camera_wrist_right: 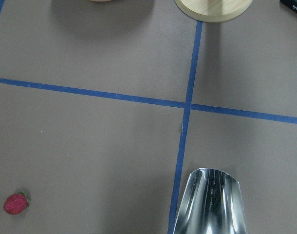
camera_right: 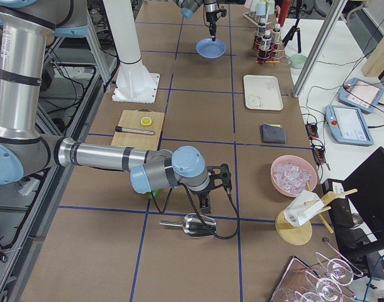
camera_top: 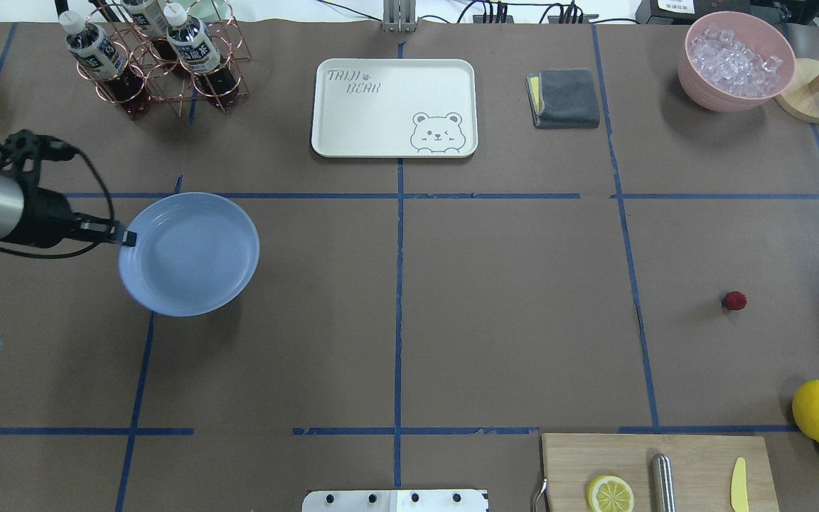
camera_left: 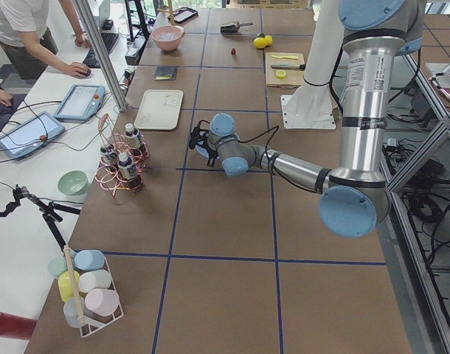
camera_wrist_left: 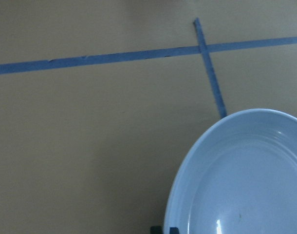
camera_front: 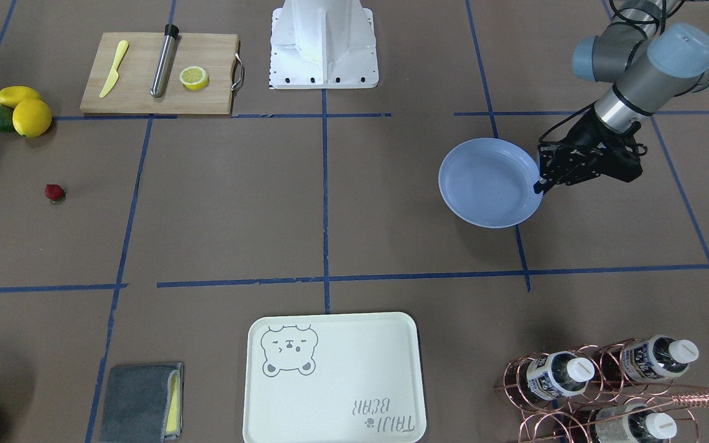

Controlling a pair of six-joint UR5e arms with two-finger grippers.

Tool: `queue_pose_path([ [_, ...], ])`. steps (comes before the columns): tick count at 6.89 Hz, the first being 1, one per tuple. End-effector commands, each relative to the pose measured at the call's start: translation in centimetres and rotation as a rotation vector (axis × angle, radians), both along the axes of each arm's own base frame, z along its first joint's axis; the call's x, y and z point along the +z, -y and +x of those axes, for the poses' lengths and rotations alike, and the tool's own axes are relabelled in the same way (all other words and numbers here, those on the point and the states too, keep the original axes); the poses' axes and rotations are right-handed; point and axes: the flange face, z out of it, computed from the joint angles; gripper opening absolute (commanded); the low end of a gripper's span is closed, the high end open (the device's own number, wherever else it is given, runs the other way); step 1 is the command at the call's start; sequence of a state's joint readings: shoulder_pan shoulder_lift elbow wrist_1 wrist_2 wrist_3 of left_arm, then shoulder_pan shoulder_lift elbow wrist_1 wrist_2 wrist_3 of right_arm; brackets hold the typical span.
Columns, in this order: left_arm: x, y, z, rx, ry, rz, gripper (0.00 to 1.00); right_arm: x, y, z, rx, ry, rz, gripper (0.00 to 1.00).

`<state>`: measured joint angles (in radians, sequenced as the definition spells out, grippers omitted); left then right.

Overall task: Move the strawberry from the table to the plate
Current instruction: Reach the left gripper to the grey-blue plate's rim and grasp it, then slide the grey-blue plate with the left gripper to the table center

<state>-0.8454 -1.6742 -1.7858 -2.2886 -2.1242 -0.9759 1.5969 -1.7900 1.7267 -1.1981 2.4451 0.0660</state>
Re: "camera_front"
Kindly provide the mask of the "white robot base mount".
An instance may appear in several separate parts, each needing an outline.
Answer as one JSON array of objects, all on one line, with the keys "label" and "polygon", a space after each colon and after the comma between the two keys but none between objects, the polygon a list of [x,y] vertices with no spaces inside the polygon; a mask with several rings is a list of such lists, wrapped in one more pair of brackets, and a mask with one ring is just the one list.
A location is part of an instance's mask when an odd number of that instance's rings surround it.
[{"label": "white robot base mount", "polygon": [[380,82],[374,15],[360,1],[285,1],[273,9],[268,87],[374,88]]}]

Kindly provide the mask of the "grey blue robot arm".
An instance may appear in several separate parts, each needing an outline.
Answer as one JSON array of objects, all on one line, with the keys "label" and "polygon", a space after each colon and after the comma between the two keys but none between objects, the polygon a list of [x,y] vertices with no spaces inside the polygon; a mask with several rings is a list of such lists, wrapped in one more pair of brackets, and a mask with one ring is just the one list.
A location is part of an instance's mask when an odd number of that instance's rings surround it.
[{"label": "grey blue robot arm", "polygon": [[709,35],[668,23],[681,1],[625,1],[599,36],[579,42],[571,67],[580,79],[610,85],[569,117],[562,140],[541,135],[534,193],[607,176],[632,182],[647,148],[635,139],[642,124],[672,98],[709,88]]}]

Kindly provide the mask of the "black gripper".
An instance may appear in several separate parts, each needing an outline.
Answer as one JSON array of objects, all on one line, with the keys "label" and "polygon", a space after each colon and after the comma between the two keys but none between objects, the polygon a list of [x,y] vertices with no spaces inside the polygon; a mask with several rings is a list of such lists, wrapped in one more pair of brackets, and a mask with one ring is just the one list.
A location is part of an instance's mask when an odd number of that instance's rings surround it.
[{"label": "black gripper", "polygon": [[[555,129],[577,116],[580,119],[562,140],[546,140]],[[539,137],[540,179],[534,184],[534,193],[545,196],[555,185],[572,186],[602,175],[625,183],[637,179],[643,173],[644,156],[644,144],[634,138],[639,129],[641,124],[633,121],[620,134],[603,124],[591,108],[582,108],[563,119]]]}]

